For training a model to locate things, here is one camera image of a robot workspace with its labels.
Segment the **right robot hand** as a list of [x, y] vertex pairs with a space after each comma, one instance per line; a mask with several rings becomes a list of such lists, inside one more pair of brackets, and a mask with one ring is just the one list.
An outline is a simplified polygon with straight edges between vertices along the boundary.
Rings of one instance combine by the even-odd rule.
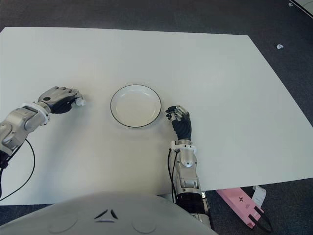
[[191, 140], [192, 124], [189, 112], [182, 106], [171, 106], [166, 110], [166, 117], [171, 122], [178, 140]]

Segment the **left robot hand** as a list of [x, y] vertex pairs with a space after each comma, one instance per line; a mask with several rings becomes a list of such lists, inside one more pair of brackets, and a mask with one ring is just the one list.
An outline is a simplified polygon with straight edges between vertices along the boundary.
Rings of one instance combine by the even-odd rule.
[[72, 103], [77, 99], [83, 99], [77, 89], [55, 86], [44, 92], [37, 104], [47, 106], [52, 114], [63, 114], [71, 110]]

